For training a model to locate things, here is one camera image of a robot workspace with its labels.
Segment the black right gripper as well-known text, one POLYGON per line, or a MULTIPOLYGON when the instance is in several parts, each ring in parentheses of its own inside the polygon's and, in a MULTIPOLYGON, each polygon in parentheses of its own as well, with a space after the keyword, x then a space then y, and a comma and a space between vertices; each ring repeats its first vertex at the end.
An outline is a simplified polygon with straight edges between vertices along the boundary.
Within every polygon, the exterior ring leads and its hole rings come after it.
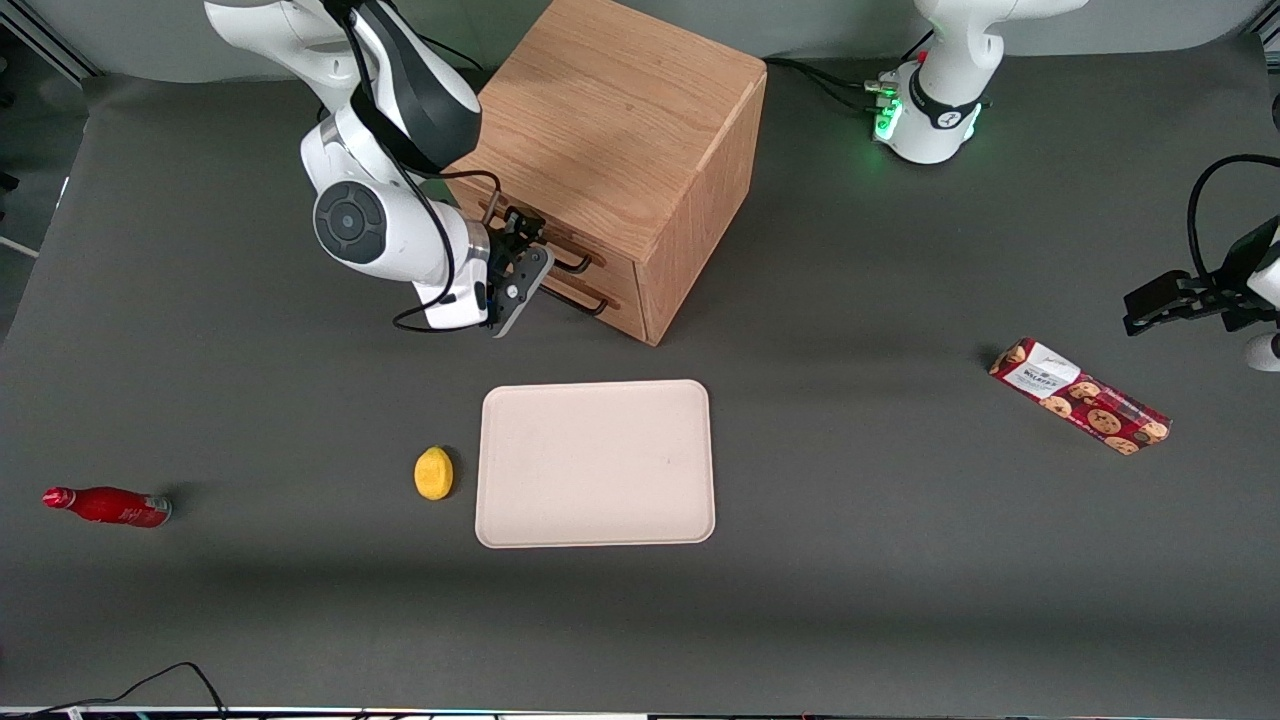
POLYGON ((530 300, 530 272, 525 254, 544 243, 547 220, 532 209, 508 206, 502 229, 489 229, 490 254, 486 270, 488 328, 507 328, 530 300))

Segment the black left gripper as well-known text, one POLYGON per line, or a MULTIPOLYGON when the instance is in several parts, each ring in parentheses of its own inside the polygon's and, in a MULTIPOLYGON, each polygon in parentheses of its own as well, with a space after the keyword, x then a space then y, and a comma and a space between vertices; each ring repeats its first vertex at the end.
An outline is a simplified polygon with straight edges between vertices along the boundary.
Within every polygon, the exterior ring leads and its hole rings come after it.
POLYGON ((1188 272, 1165 272, 1124 297, 1128 337, 1178 320, 1219 316, 1228 332, 1254 323, 1277 323, 1277 219, 1270 218, 1236 240, 1219 269, 1203 264, 1197 228, 1192 229, 1188 272))

